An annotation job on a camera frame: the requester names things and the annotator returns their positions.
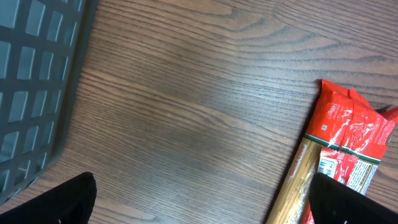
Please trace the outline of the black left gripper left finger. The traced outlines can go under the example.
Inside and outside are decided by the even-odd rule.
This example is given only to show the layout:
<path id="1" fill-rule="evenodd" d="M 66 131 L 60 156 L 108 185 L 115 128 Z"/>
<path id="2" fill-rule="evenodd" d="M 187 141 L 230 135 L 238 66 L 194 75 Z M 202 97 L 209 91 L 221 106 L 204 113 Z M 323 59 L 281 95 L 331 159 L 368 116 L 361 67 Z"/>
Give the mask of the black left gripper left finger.
<path id="1" fill-rule="evenodd" d="M 1 214 L 1 224 L 87 224 L 97 194 L 91 172 L 84 172 Z"/>

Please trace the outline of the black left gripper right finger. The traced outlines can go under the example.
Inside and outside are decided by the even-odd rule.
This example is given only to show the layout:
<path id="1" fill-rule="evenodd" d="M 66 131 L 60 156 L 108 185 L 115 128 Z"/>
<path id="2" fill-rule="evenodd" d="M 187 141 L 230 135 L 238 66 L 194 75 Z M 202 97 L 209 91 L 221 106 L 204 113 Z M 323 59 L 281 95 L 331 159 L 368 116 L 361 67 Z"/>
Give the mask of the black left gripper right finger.
<path id="1" fill-rule="evenodd" d="M 322 173 L 310 183 L 309 204 L 316 224 L 397 224 L 397 213 Z"/>

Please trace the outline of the orange spaghetti packet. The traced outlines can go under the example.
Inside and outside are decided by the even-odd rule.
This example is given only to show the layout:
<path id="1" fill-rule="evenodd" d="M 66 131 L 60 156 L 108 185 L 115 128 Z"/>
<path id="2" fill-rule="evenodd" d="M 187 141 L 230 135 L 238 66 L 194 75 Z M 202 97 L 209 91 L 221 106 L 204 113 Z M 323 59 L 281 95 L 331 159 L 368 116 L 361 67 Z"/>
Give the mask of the orange spaghetti packet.
<path id="1" fill-rule="evenodd" d="M 313 223 L 310 181 L 319 172 L 365 195 L 397 125 L 397 108 L 378 112 L 353 88 L 322 80 L 307 130 L 267 223 Z"/>

